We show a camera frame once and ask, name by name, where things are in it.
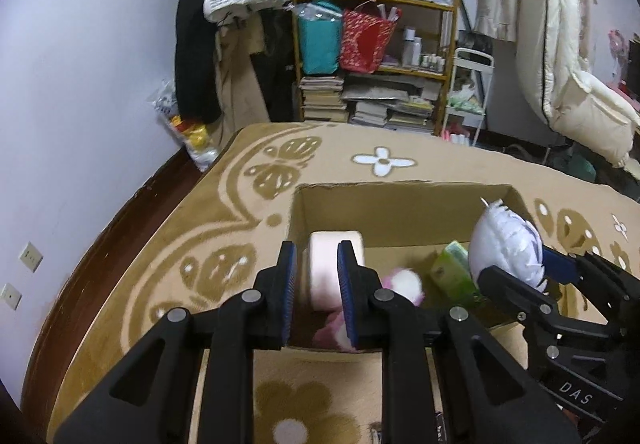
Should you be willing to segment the white-haired doll plush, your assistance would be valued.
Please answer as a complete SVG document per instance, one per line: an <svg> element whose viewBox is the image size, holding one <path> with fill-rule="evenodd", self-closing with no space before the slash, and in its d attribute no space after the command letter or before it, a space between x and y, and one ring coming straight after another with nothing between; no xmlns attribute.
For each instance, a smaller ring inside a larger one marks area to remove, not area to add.
<svg viewBox="0 0 640 444"><path fill-rule="evenodd" d="M524 284L544 292L544 244L536 227L506 206L502 200L487 202L476 222L468 248L474 282L485 268L496 266Z"/></svg>

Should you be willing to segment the green tissue pack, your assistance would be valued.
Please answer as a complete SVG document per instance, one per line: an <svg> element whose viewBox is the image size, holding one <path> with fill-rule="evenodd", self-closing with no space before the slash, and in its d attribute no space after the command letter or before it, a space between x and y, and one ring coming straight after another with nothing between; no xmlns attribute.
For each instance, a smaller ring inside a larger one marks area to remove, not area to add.
<svg viewBox="0 0 640 444"><path fill-rule="evenodd" d="M483 296L474 282L469 253L456 240L438 254L432 265L431 280L451 301L462 305L479 305Z"/></svg>

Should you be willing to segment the pink bear plush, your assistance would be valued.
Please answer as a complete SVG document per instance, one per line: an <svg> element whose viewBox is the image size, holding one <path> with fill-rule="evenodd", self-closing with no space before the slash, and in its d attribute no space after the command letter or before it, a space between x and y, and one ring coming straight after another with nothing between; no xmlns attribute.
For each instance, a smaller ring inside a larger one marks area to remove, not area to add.
<svg viewBox="0 0 640 444"><path fill-rule="evenodd" d="M386 313L395 300L410 303L414 308L419 306L425 298L422 278L411 268L395 268L381 282L381 288L373 295L374 312ZM312 337L312 345L316 349L341 353L360 353L352 345L347 330L345 313L337 308L329 314L324 325Z"/></svg>

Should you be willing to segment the pink swiss roll plush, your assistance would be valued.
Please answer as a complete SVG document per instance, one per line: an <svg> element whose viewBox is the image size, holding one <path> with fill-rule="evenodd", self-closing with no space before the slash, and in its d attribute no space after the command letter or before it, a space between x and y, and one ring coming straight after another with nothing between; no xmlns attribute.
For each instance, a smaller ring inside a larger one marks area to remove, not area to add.
<svg viewBox="0 0 640 444"><path fill-rule="evenodd" d="M306 291L313 311L330 312L342 306L337 274L337 248L340 242L350 242L357 263L364 264L363 238L358 230L320 230L310 234L306 250Z"/></svg>

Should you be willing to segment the open cardboard box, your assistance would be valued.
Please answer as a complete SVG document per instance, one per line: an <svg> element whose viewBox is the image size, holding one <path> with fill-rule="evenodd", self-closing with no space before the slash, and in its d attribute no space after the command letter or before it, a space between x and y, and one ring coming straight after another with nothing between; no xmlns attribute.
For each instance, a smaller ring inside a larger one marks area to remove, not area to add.
<svg viewBox="0 0 640 444"><path fill-rule="evenodd" d="M360 263L382 277L410 268L423 280L427 308L454 301L432 279L431 269L450 242L469 245L486 204L500 200L549 235L556 250L582 254L598 248L596 234L578 212L553 212L541 200L528 206L506 184L358 183L300 186L294 193L288 236L298 251L296 300L291 346L310 349L312 337L329 315L311 297L309 243L315 232L357 232L362 238Z"/></svg>

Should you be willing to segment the white rolling cart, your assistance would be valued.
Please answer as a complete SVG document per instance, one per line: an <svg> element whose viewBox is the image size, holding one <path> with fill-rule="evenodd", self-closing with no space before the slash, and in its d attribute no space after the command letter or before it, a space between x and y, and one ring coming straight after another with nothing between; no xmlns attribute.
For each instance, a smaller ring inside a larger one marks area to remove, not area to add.
<svg viewBox="0 0 640 444"><path fill-rule="evenodd" d="M452 59L441 138L476 146L486 123L495 66L491 38L461 31Z"/></svg>

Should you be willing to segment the pile of books right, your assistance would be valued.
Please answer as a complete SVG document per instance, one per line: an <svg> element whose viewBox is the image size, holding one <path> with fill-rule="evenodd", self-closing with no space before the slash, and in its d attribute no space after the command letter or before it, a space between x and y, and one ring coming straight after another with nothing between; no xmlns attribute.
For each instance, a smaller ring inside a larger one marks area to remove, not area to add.
<svg viewBox="0 0 640 444"><path fill-rule="evenodd" d="M342 99L348 121L393 131L432 134L442 84L393 74L348 74Z"/></svg>

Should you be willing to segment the cream folded duvet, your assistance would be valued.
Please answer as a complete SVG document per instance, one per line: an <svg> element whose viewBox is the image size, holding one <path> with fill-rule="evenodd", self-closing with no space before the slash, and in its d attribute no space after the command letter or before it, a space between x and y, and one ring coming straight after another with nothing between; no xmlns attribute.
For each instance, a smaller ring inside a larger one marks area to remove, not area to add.
<svg viewBox="0 0 640 444"><path fill-rule="evenodd" d="M587 0L520 0L518 82L529 106L554 132L584 145L634 178L639 115L589 71L580 34Z"/></svg>

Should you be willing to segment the plastic bag of toys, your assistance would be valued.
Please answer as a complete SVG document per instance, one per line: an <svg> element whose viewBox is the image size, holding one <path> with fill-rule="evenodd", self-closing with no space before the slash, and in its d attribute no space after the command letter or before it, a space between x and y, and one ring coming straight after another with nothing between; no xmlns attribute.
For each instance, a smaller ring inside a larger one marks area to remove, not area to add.
<svg viewBox="0 0 640 444"><path fill-rule="evenodd" d="M202 173L206 172L218 158L218 147L204 123L180 116L175 83L172 80L163 82L148 102L160 123L186 149L195 167Z"/></svg>

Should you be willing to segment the wooden bookshelf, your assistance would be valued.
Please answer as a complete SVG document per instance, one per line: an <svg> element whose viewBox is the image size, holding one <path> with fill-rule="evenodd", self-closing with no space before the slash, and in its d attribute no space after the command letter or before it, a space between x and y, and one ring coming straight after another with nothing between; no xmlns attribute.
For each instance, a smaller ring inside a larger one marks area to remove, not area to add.
<svg viewBox="0 0 640 444"><path fill-rule="evenodd" d="M294 0L297 4L314 0ZM338 6L342 11L353 10L367 0L326 0ZM448 86L451 80L452 59L456 47L457 5L454 0L375 0L384 4L389 10L397 6L401 18L390 43L387 45L384 58L378 70L373 74L393 74L394 76L413 76L438 81L442 84L435 129L438 131L442 122ZM296 95L299 100L299 111L302 113L302 99L298 84L306 74L303 71L302 54L299 48L298 19L293 8L293 37L295 56ZM358 72L346 71L340 67L334 74L341 74L345 79L348 74ZM334 74L318 74L318 76L334 76Z"/></svg>

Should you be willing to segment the stack of books left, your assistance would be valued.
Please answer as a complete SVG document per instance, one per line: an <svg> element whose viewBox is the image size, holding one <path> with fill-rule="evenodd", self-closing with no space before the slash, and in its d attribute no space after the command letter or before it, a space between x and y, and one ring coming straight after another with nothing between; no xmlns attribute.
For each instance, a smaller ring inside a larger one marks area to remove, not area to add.
<svg viewBox="0 0 640 444"><path fill-rule="evenodd" d="M345 123L349 119L348 104L342 97L345 78L334 76L303 76L298 88L305 121Z"/></svg>

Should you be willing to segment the beige trench coat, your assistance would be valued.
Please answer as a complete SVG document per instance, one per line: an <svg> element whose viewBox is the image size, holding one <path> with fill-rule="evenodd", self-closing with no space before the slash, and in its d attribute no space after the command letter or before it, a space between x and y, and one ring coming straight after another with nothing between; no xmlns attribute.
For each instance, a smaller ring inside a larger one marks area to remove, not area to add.
<svg viewBox="0 0 640 444"><path fill-rule="evenodd" d="M230 138L254 123L269 122L262 90L250 56L265 49L264 28L258 14L239 25L224 27L217 39L217 92L222 136Z"/></svg>

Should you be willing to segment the black hanging coat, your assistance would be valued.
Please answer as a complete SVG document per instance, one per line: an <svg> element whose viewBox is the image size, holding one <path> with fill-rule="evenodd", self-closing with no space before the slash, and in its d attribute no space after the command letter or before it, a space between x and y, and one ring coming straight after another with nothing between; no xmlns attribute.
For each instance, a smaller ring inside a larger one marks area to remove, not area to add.
<svg viewBox="0 0 640 444"><path fill-rule="evenodd" d="M204 0L178 0L175 91L183 119L211 124L221 116L216 88L217 26L203 13Z"/></svg>

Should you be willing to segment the teal bag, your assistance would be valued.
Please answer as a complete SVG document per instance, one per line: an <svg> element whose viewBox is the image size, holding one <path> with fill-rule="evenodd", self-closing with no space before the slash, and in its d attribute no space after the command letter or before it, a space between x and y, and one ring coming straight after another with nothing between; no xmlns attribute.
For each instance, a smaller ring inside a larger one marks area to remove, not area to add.
<svg viewBox="0 0 640 444"><path fill-rule="evenodd" d="M297 4L298 40L307 76L334 74L341 53L343 11L326 0Z"/></svg>

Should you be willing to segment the wall socket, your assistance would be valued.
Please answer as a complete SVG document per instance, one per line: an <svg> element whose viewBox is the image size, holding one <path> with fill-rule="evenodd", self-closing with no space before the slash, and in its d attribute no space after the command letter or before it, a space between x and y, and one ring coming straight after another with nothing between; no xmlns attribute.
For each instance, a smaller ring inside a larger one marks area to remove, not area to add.
<svg viewBox="0 0 640 444"><path fill-rule="evenodd" d="M42 253L34 244L28 242L20 254L20 261L29 269L29 271L35 273L42 260Z"/></svg>
<svg viewBox="0 0 640 444"><path fill-rule="evenodd" d="M0 300L4 302L11 310L16 311L23 295L9 282L4 284L0 291Z"/></svg>

